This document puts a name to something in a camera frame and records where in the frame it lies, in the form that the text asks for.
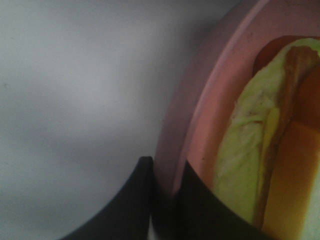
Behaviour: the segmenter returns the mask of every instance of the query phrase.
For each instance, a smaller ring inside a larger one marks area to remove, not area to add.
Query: white surface
[[[0,1],[1,240],[60,238],[108,203],[237,2]]]

